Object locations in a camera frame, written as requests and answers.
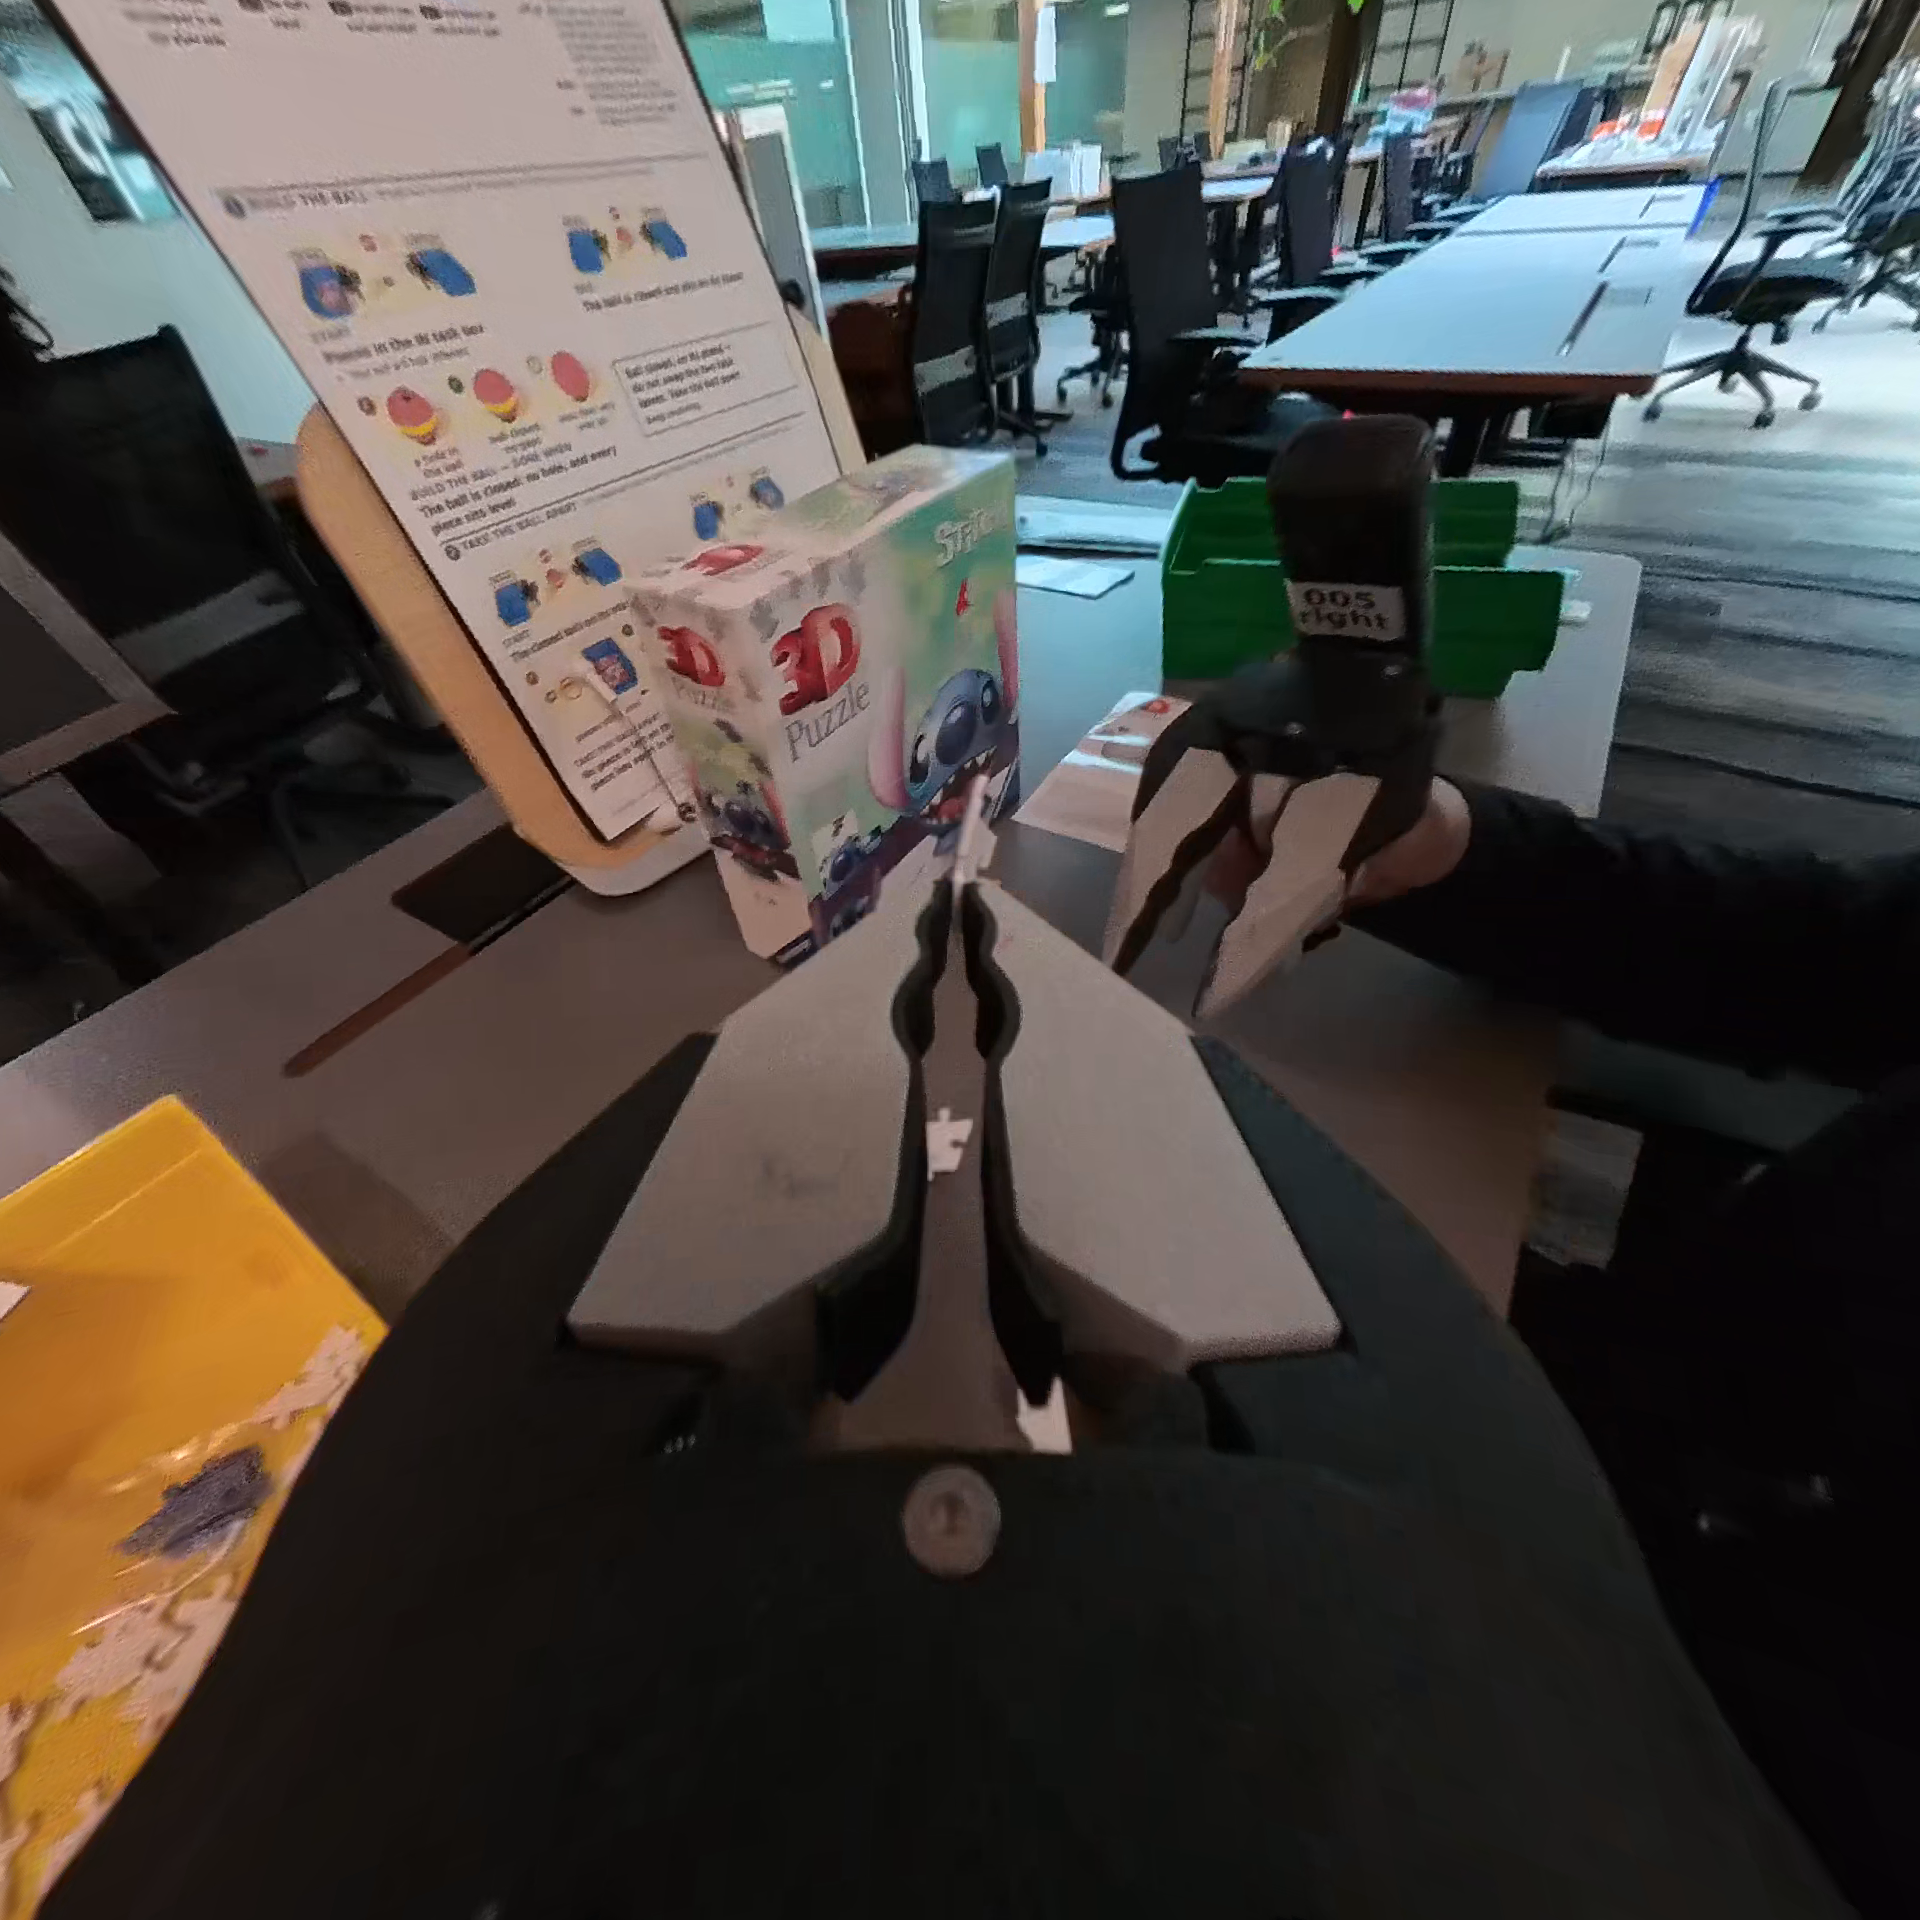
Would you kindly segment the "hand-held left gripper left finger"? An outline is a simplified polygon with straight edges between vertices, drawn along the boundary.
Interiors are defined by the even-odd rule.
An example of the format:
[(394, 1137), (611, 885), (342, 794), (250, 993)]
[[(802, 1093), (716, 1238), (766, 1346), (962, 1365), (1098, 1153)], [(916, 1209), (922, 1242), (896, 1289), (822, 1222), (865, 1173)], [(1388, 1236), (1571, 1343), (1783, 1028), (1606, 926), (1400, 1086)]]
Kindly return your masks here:
[(953, 885), (914, 882), (716, 1028), (568, 1311), (579, 1343), (866, 1391), (920, 1302), (952, 933)]

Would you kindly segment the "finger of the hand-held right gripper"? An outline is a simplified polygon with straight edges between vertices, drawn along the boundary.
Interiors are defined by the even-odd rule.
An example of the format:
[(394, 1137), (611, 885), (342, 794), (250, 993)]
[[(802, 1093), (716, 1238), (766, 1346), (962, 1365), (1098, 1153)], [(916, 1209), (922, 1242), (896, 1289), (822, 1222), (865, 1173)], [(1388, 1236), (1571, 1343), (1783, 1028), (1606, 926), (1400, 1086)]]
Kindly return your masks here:
[(1354, 841), (1368, 825), (1379, 777), (1256, 775), (1230, 809), (1227, 832), (1203, 866), (1224, 920), (1194, 1000), (1195, 1018), (1224, 1016), (1338, 919)]
[(1132, 974), (1188, 874), (1239, 823), (1244, 789), (1242, 768), (1222, 746), (1162, 741), (1144, 759), (1102, 933), (1111, 970)]

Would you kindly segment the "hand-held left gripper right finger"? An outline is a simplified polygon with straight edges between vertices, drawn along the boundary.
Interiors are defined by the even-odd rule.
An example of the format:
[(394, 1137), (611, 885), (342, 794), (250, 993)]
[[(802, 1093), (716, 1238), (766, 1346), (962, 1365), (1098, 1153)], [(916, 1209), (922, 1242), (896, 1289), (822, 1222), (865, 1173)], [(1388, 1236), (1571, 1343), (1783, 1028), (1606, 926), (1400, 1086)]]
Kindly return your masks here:
[(961, 889), (983, 1062), (993, 1327), (1044, 1404), (1071, 1360), (1152, 1376), (1329, 1352), (1340, 1319), (1194, 1033), (996, 882)]

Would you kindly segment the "person's right forearm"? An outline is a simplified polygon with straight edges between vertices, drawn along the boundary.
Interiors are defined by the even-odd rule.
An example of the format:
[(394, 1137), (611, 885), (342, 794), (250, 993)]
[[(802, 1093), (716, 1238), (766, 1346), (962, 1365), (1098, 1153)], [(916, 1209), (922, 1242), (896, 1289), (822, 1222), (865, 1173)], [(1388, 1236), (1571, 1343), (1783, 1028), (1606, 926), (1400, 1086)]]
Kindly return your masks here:
[(1614, 1039), (1852, 1090), (1916, 1069), (1914, 853), (1728, 848), (1459, 789), (1456, 870), (1354, 926)]

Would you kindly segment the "printed cardboard puzzle box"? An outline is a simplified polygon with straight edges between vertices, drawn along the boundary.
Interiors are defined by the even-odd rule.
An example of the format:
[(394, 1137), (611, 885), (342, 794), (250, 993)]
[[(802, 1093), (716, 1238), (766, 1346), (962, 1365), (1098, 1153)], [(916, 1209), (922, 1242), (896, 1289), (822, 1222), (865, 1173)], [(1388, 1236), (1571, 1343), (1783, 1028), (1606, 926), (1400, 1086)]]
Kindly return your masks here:
[(791, 965), (1022, 789), (1017, 464), (900, 447), (631, 591), (746, 945)]

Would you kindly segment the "pile of puzzle pieces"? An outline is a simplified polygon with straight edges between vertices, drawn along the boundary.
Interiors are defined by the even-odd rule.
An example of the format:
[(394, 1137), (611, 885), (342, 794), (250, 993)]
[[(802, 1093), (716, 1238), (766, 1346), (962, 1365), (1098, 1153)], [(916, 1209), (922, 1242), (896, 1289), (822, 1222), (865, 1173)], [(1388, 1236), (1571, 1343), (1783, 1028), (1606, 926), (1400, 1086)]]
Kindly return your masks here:
[(267, 1536), (382, 1327), (334, 1325), (248, 1415), (71, 1494), (99, 1520), (126, 1508), (81, 1566), (30, 1572), (59, 1544), (57, 1516), (32, 1522), (4, 1599), (4, 1916), (35, 1916), (178, 1718), (244, 1598)]

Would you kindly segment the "person's right hand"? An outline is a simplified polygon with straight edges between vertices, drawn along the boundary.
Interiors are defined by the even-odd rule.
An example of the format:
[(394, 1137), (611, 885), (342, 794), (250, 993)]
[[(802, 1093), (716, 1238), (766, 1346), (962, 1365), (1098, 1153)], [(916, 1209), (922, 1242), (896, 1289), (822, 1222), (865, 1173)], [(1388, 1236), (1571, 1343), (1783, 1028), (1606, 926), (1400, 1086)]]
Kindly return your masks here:
[(1364, 909), (1438, 885), (1464, 862), (1470, 841), (1468, 794), (1447, 780), (1433, 780), (1417, 823), (1359, 866), (1344, 905)]

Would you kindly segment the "printed paper leaflet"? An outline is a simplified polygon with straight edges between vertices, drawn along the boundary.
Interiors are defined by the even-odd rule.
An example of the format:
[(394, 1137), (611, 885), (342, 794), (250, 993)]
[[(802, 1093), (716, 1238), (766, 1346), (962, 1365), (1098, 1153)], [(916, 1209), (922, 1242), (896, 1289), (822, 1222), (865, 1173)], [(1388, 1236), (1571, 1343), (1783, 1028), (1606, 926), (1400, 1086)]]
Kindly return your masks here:
[(1041, 780), (1022, 802), (1017, 823), (1107, 853), (1123, 853), (1146, 759), (1188, 705), (1188, 698), (1166, 693), (1123, 694)]

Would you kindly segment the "green plastic bin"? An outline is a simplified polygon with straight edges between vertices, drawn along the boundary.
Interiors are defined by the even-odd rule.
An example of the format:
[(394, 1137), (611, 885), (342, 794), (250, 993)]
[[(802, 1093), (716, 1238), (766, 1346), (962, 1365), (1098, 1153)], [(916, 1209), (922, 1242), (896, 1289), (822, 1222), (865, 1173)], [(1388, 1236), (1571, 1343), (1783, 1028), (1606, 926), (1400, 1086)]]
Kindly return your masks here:
[[(1520, 674), (1544, 671), (1582, 567), (1513, 549), (1507, 565), (1435, 565), (1431, 577), (1431, 684), (1447, 697), (1498, 702)], [(1166, 680), (1217, 680), (1284, 653), (1295, 632), (1281, 565), (1207, 560), (1164, 570), (1162, 666)]]
[[(1499, 568), (1520, 538), (1520, 484), (1511, 478), (1438, 478), (1431, 484), (1431, 554), (1438, 567)], [(1275, 565), (1279, 538), (1265, 482), (1188, 484), (1162, 549), (1162, 577), (1211, 562)]]

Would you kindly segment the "long office desk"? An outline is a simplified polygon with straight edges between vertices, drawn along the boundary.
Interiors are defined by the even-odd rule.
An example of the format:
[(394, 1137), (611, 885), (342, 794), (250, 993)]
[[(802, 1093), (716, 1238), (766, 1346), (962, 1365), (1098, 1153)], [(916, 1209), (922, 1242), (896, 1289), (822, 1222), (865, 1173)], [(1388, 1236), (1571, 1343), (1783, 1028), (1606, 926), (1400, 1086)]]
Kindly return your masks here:
[(1249, 353), (1239, 378), (1447, 428), (1442, 476), (1550, 401), (1646, 398), (1707, 268), (1716, 182), (1502, 198)]

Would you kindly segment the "black office chair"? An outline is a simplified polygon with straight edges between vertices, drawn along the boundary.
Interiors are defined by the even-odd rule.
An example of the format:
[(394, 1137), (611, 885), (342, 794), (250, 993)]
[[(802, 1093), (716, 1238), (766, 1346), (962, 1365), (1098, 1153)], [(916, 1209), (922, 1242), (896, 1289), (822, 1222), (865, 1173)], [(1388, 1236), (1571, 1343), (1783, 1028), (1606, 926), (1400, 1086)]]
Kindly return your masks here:
[(979, 326), (993, 428), (1012, 440), (1031, 440), (1038, 456), (1050, 453), (1033, 386), (1041, 361), (1038, 287), (1048, 215), (1048, 182), (1010, 182), (999, 192)]
[(1127, 349), (1113, 476), (1201, 487), (1267, 476), (1312, 407), (1242, 378), (1256, 345), (1217, 319), (1199, 168), (1118, 181), (1111, 215)]
[(995, 233), (995, 198), (934, 201), (920, 210), (907, 373), (920, 440), (938, 447), (993, 436), (995, 399), (980, 329)]
[(1735, 225), (1687, 300), (1692, 319), (1723, 324), (1735, 338), (1715, 351), (1670, 364), (1643, 401), (1641, 416), (1648, 423), (1662, 416), (1673, 394), (1700, 381), (1712, 381), (1720, 393), (1748, 389), (1759, 398), (1759, 430), (1772, 428), (1778, 416), (1774, 378), (1800, 384), (1800, 409), (1816, 412), (1823, 399), (1819, 378), (1763, 351), (1759, 335), (1786, 345), (1793, 324), (1817, 303), (1841, 312), (1880, 295), (1897, 295), (1916, 306), (1916, 62), (1900, 63), (1874, 87), (1864, 154), (1836, 198), (1791, 201), (1759, 212), (1760, 181), (1786, 104), (1811, 92), (1801, 81), (1767, 84)]
[(263, 496), (180, 333), (54, 357), (4, 296), (4, 537), (166, 704), (66, 780), (150, 857), (242, 810), (303, 889), (322, 810), (451, 807), (395, 754), (372, 630)]

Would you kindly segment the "yellow plastic bin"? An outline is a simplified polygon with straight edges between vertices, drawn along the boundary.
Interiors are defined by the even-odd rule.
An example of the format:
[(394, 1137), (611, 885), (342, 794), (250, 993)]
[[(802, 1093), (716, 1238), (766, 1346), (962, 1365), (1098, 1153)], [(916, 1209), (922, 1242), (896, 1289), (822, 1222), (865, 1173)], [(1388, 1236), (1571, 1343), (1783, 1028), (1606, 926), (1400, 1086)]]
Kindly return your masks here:
[(26, 1609), (4, 1572), (32, 1522), (57, 1516), (66, 1543), (32, 1546), (32, 1575), (81, 1566), (139, 1494), (99, 1520), (68, 1496), (248, 1415), (327, 1327), (390, 1325), (171, 1095), (4, 1198), (3, 1282), (4, 1733), (4, 1624)]

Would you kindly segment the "person's torso in dark clothing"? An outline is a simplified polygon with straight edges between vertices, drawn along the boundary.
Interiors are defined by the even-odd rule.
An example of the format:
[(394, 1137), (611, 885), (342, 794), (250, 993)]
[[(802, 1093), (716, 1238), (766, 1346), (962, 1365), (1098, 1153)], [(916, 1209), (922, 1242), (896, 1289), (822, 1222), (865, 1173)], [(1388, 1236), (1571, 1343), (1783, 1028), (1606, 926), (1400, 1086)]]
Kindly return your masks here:
[(1919, 1909), (1919, 1095), (1526, 1253), (1572, 1410), (1722, 1714), (1862, 1916)]

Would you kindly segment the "cream board stand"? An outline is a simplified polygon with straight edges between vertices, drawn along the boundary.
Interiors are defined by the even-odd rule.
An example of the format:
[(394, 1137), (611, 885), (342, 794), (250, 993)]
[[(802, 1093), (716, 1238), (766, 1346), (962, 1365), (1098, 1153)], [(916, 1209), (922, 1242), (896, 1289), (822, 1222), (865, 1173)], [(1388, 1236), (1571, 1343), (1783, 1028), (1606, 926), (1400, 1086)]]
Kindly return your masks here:
[(518, 833), (591, 893), (702, 858), (634, 586), (840, 478), (700, 93), (528, 77), (275, 188), (278, 317), (363, 482), (303, 502)]

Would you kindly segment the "white instruction board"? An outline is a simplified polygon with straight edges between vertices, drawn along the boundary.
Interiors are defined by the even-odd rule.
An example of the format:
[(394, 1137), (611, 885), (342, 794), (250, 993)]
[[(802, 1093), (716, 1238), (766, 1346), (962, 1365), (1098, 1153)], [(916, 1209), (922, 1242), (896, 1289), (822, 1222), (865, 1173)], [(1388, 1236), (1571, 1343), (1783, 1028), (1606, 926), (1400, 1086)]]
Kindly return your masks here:
[(671, 5), (57, 13), (412, 538), (562, 814), (599, 846), (673, 826), (635, 581), (841, 464)]

